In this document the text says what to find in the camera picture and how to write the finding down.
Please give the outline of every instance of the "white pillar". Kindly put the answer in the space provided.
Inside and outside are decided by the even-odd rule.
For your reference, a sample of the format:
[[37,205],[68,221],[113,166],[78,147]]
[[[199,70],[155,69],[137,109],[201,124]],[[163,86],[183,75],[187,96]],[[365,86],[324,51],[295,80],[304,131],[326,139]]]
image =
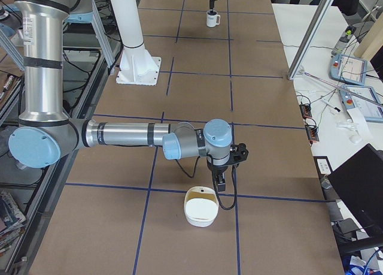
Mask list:
[[124,44],[117,83],[156,85],[161,58],[145,49],[136,0],[111,0]]

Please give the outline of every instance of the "white paper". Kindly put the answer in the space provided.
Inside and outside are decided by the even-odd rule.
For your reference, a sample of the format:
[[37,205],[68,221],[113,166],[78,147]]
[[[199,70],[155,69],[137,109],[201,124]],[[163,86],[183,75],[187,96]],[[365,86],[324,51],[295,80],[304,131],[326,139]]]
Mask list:
[[366,119],[364,118],[359,108],[356,107],[352,109],[347,109],[347,112],[351,116],[352,121],[358,124],[357,129],[360,137],[364,140],[372,139],[373,136],[370,132],[369,127],[367,126]]
[[329,167],[329,164],[327,163],[327,160],[325,159],[317,159],[319,170],[321,171],[321,174],[330,174],[331,170]]

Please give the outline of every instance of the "label sticker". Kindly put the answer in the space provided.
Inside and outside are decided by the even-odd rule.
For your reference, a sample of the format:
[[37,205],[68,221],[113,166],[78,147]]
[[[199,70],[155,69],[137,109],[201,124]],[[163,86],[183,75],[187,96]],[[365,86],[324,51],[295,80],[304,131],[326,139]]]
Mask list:
[[330,174],[331,173],[329,164],[327,163],[327,161],[325,159],[317,159],[317,162],[318,162],[318,168],[319,168],[321,174]]
[[34,38],[34,19],[23,17],[24,45],[31,46],[35,44]]

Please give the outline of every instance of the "black tape band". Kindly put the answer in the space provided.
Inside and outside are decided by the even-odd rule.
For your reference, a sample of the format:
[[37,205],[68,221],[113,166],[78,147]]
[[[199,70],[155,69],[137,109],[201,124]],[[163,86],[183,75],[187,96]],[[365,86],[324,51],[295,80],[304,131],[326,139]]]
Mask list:
[[54,68],[62,69],[62,61],[51,61],[49,59],[42,58],[29,58],[24,57],[24,66],[25,67],[45,67],[45,68]]
[[19,119],[19,124],[24,126],[30,126],[30,127],[54,127],[54,126],[62,126],[69,123],[69,119],[65,119],[62,121],[29,121],[29,120],[23,120]]
[[148,124],[148,145],[154,145],[154,123]]
[[73,128],[74,132],[76,133],[77,142],[76,142],[75,147],[72,150],[72,151],[74,151],[78,146],[78,142],[80,141],[80,135],[78,134],[76,126],[72,122],[69,121],[68,124]]
[[201,157],[206,156],[205,136],[203,135],[203,129],[196,129],[198,154]]
[[124,46],[125,46],[127,49],[137,49],[138,47],[143,46],[143,45],[144,45],[144,42],[142,42],[139,46],[135,46],[135,47],[126,46],[126,45],[124,44]]
[[41,4],[41,5],[46,5],[48,7],[53,7],[68,14],[70,12],[69,7],[67,7],[66,5],[60,4],[56,1],[50,1],[50,0],[14,0],[14,1],[32,2],[34,4]]
[[104,129],[106,122],[101,122],[97,127],[97,141],[100,145],[107,145],[104,141]]
[[90,122],[90,119],[88,120],[85,120],[84,123],[83,123],[83,128],[81,130],[81,139],[83,140],[83,144],[85,147],[90,147],[88,145],[88,142],[86,141],[86,129],[88,127],[88,123]]

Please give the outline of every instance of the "blue joint cap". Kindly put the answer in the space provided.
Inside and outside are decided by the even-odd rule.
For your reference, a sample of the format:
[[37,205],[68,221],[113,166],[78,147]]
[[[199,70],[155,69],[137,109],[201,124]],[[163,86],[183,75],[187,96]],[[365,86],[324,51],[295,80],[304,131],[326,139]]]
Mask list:
[[226,147],[232,142],[232,129],[222,119],[213,119],[206,123],[203,134],[205,140],[216,147]]
[[8,140],[10,152],[22,164],[43,168],[60,159],[61,150],[56,140],[36,127],[17,128]]
[[177,135],[174,133],[164,135],[162,137],[162,150],[168,160],[181,159],[181,146]]
[[65,21],[70,23],[91,23],[92,20],[93,20],[93,12],[91,11],[89,13],[70,14]]
[[15,31],[11,29],[8,25],[3,25],[2,23],[0,23],[0,29],[6,37],[11,37],[15,34]]

